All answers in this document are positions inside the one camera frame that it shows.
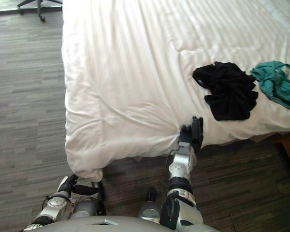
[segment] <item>cable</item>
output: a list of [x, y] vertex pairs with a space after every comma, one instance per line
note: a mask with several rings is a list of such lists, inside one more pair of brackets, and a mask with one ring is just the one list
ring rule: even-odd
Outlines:
[[178, 149], [173, 149], [172, 151], [170, 151], [170, 153], [169, 153], [169, 155], [168, 155], [168, 157], [166, 158], [166, 161], [165, 161], [165, 165], [164, 165], [164, 173], [165, 173], [165, 177], [166, 177], [167, 179], [169, 178], [169, 177], [168, 177], [168, 169], [167, 169], [167, 167], [169, 167], [168, 162], [169, 162], [169, 159], [170, 159], [170, 155], [171, 155], [171, 153], [174, 152], [174, 151], [178, 151]]
[[45, 199], [44, 199], [44, 201], [43, 201], [43, 203], [42, 203], [41, 211], [44, 209], [44, 204], [45, 204], [45, 202], [48, 201], [49, 199], [50, 199], [50, 197], [49, 197], [48, 195], [46, 195], [46, 196], [45, 196]]

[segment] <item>black joint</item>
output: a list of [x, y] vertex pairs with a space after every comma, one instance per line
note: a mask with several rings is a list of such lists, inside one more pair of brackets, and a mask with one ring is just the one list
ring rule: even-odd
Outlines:
[[151, 187], [146, 194], [145, 202], [155, 202], [157, 198], [157, 190]]
[[78, 179], [78, 176], [76, 176], [75, 174], [70, 175], [66, 179], [66, 181], [59, 187], [58, 192], [65, 191], [65, 192], [68, 192], [69, 195], [71, 195], [72, 186], [76, 185], [77, 179]]
[[41, 226], [45, 226], [51, 223], [54, 223], [54, 220], [48, 216], [40, 216], [32, 222], [32, 224], [39, 224]]
[[74, 185], [72, 187], [72, 192], [84, 196], [93, 195], [99, 191], [100, 191], [99, 188], [89, 187], [85, 185]]
[[192, 187], [191, 184], [189, 183], [189, 181], [186, 178], [183, 177], [173, 177], [170, 180], [170, 186], [169, 186], [169, 191], [172, 189], [184, 189], [188, 192], [190, 192], [191, 194], [193, 194], [192, 192]]
[[180, 224], [182, 226], [191, 226], [191, 225], [193, 225], [190, 221], [186, 221], [186, 220], [180, 220]]

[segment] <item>white bedsheet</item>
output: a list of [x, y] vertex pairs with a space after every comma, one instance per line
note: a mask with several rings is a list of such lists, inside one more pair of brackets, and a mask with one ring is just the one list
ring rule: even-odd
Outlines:
[[113, 160], [168, 153], [192, 116], [204, 118], [203, 146], [290, 131], [290, 110], [268, 100], [257, 82], [251, 117], [218, 122], [204, 101], [209, 91], [191, 77], [215, 61], [236, 63], [247, 73], [259, 62], [290, 64], [290, 23], [283, 25], [290, 22], [290, 3], [279, 4], [287, 9], [280, 11], [284, 20], [261, 3], [64, 1], [65, 149], [71, 170], [99, 181], [101, 168]]

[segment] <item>chair caster wheel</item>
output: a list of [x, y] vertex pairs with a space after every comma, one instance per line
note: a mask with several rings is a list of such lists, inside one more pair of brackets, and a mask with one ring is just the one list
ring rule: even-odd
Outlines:
[[151, 187], [146, 194], [146, 200], [145, 202], [156, 202], [157, 199], [157, 190], [153, 187]]
[[40, 20], [41, 20], [42, 22], [45, 22], [45, 17], [44, 17], [44, 16], [39, 15], [39, 17], [40, 17]]

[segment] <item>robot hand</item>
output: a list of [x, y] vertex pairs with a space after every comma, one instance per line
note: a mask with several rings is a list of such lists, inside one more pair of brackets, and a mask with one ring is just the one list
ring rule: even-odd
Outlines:
[[203, 141], [203, 118], [194, 116], [192, 117], [191, 125], [183, 125], [178, 141], [189, 143], [193, 147], [194, 153], [197, 153]]

